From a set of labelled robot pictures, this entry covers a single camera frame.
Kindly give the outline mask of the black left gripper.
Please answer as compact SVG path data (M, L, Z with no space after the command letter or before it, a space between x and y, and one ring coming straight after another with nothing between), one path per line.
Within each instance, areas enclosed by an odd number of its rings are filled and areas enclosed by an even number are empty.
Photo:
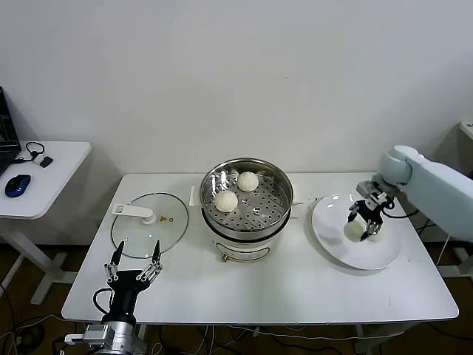
M141 273L140 271L118 271L124 245L125 242L122 240L112 253L110 262L104 265L107 282L114 291L114 295L112 305L102 317L102 322L135 322L135 305L139 293L143 291L143 283L153 283L163 268L160 263L160 241L157 240L151 262L145 270Z

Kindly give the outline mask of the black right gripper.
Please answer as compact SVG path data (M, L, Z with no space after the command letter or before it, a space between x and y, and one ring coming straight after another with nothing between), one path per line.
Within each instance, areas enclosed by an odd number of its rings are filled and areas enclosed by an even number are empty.
M387 197L380 205L371 200L358 200L356 206L349 208L350 213L347 222L353 222L359 214L361 218L367 222L365 232L361 236L361 241L368 239L371 236L377 235L382 226L381 212L384 208L392 208L392 198Z

